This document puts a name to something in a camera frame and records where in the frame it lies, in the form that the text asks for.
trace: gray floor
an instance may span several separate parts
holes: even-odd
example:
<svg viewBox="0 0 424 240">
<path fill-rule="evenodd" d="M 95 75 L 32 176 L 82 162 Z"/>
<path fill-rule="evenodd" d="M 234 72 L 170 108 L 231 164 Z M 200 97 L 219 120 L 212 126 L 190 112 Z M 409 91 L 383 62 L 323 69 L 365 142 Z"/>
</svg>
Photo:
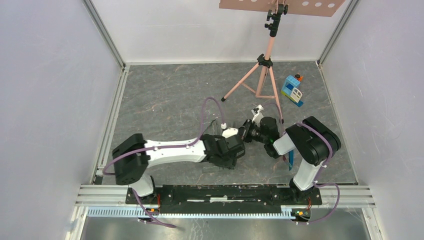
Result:
<svg viewBox="0 0 424 240">
<path fill-rule="evenodd" d="M 220 100 L 255 63 L 209 63 L 131 66 L 114 131 L 111 150 L 134 133 L 143 133 L 146 139 L 177 141 L 194 138 L 199 132 L 200 110 L 206 97 Z M 256 89 L 260 70 L 246 83 Z M 274 74 L 280 91 L 288 75 L 304 76 L 300 85 L 304 105 L 297 107 L 280 94 L 285 127 L 315 116 L 341 137 L 324 82 L 314 62 L 275 62 Z M 262 93 L 272 95 L 271 81 L 267 79 Z M 273 99 L 255 98 L 247 88 L 240 86 L 222 104 L 227 122 L 240 127 L 252 118 L 251 109 Z M 265 116 L 278 118 L 274 106 L 265 109 Z M 206 107 L 205 124 L 219 118 L 218 108 L 210 102 Z M 211 167 L 210 163 L 169 163 L 147 169 L 146 174 L 162 184 L 285 184 L 299 168 L 301 156 L 295 154 L 292 171 L 282 160 L 267 155 L 263 144 L 246 145 L 246 155 L 240 158 L 234 170 Z M 353 183 L 355 175 L 345 146 L 332 159 L 321 175 L 322 182 Z M 107 176 L 103 184 L 115 184 Z"/>
<path fill-rule="evenodd" d="M 312 219 L 328 213 L 312 209 Z M 282 219 L 161 219 L 177 228 L 144 225 L 134 218 L 88 217 L 81 239 L 84 240 L 369 240 L 371 239 L 360 208 L 337 209 L 328 219 L 308 226 L 297 226 Z"/>
</svg>

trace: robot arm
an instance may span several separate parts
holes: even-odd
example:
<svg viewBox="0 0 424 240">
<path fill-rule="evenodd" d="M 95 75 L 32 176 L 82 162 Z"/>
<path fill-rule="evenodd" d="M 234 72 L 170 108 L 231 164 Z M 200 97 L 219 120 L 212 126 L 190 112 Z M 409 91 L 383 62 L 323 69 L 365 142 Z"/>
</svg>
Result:
<svg viewBox="0 0 424 240">
<path fill-rule="evenodd" d="M 176 162 L 210 162 L 216 166 L 234 169 L 237 159 L 245 154 L 245 146 L 236 128 L 228 128 L 222 135 L 203 134 L 199 141 L 196 138 L 184 141 L 145 140 L 143 134 L 136 133 L 112 151 L 113 158 L 136 149 L 148 148 L 141 153 L 124 157 L 113 164 L 117 185 L 130 185 L 142 196 L 154 191 L 150 176 L 144 175 L 147 168 Z"/>
<path fill-rule="evenodd" d="M 116 184 L 130 185 L 143 197 L 154 191 L 151 177 L 143 175 L 145 170 L 152 166 L 176 162 L 210 162 L 222 168 L 234 169 L 237 159 L 245 154 L 243 142 L 250 143 L 255 140 L 264 143 L 266 152 L 273 158 L 294 149 L 299 151 L 302 161 L 289 186 L 295 199 L 303 198 L 314 188 L 314 179 L 330 151 L 317 135 L 297 124 L 288 127 L 286 134 L 280 137 L 276 119 L 263 116 L 262 110 L 261 105 L 254 108 L 253 119 L 246 120 L 239 129 L 227 128 L 222 135 L 204 134 L 191 146 L 189 144 L 193 143 L 195 138 L 185 141 L 152 141 L 144 140 L 141 133 L 132 135 L 112 151 L 113 158 L 136 149 L 149 150 L 129 155 L 114 163 Z M 307 117 L 302 123 L 316 130 L 328 141 L 333 155 L 341 148 L 342 144 L 337 135 L 315 117 Z M 175 148 L 175 145 L 186 147 Z"/>
<path fill-rule="evenodd" d="M 315 117 L 307 117 L 302 123 L 316 130 L 328 141 L 333 156 L 342 147 L 339 137 Z M 287 134 L 275 141 L 272 146 L 280 156 L 295 148 L 302 156 L 299 170 L 289 184 L 295 193 L 295 198 L 300 198 L 313 188 L 314 179 L 330 151 L 323 140 L 304 126 L 294 124 L 285 131 Z"/>
</svg>

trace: tripod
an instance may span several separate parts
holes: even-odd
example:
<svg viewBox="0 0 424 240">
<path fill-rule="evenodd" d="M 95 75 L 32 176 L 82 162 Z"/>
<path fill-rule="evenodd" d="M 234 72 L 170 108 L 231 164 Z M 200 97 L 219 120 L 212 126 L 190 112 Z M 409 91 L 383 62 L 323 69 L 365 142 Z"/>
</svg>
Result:
<svg viewBox="0 0 424 240">
<path fill-rule="evenodd" d="M 243 85 L 247 89 L 252 91 L 257 98 L 275 99 L 276 105 L 278 107 L 278 112 L 279 112 L 279 115 L 280 115 L 281 122 L 283 122 L 283 113 L 281 112 L 280 100 L 279 100 L 279 97 L 278 97 L 278 91 L 277 91 L 277 86 L 276 86 L 276 79 L 274 77 L 274 71 L 273 71 L 273 62 L 271 61 L 271 51 L 273 50 L 274 40 L 275 40 L 275 37 L 277 35 L 281 15 L 282 14 L 286 15 L 288 9 L 289 9 L 288 5 L 284 6 L 284 4 L 278 4 L 278 8 L 276 10 L 276 13 L 272 13 L 271 10 L 268 11 L 266 21 L 269 21 L 270 19 L 272 19 L 273 22 L 271 24 L 265 23 L 265 28 L 270 30 L 270 33 L 269 33 L 270 38 L 269 38 L 268 47 L 266 49 L 265 55 L 261 54 L 257 58 L 257 63 L 252 67 L 252 69 L 249 72 L 247 72 L 246 75 L 244 75 L 244 77 L 240 81 L 238 81 L 237 84 L 234 87 L 232 87 L 232 89 L 223 98 L 221 98 L 221 101 L 224 102 L 240 85 Z M 257 89 L 255 91 L 255 90 L 253 90 L 253 88 L 251 88 L 246 83 L 244 83 L 244 81 L 259 66 L 262 66 L 262 70 L 260 72 L 259 83 L 257 84 Z M 269 72 L 269 75 L 271 77 L 271 83 L 272 83 L 272 88 L 273 88 L 273 91 L 274 91 L 274 96 L 263 96 L 263 95 L 261 95 L 262 88 L 264 86 L 265 77 L 268 75 L 268 72 Z"/>
</svg>

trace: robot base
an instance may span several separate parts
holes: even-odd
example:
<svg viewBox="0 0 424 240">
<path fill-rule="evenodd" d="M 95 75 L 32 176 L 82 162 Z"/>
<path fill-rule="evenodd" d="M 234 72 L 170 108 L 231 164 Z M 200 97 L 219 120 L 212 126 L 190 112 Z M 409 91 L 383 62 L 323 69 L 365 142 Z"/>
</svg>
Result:
<svg viewBox="0 0 424 240">
<path fill-rule="evenodd" d="M 323 204 L 318 188 L 294 200 L 286 185 L 163 185 L 141 202 L 160 205 L 163 214 L 271 214 L 281 213 L 281 206 L 307 206 L 308 198 L 312 205 Z M 131 188 L 125 203 L 137 204 Z"/>
</svg>

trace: blue object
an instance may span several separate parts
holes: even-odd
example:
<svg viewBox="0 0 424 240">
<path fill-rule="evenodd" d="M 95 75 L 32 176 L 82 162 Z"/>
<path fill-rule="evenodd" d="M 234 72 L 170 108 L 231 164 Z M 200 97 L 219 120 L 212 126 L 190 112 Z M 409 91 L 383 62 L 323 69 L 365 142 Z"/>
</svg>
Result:
<svg viewBox="0 0 424 240">
<path fill-rule="evenodd" d="M 288 97 L 290 101 L 292 101 L 296 106 L 301 107 L 304 103 L 302 101 L 295 102 L 293 101 L 292 97 L 290 96 L 292 94 L 293 88 L 299 89 L 301 82 L 297 80 L 294 76 L 289 75 L 285 78 L 284 84 L 281 88 L 281 93 Z"/>
<path fill-rule="evenodd" d="M 291 171 L 293 168 L 293 164 L 295 163 L 295 150 L 291 150 L 288 152 L 288 170 Z"/>
<path fill-rule="evenodd" d="M 291 90 L 291 91 L 293 91 L 293 85 L 291 85 L 290 83 L 289 84 L 287 84 L 287 86 L 286 86 L 289 90 Z"/>
</svg>

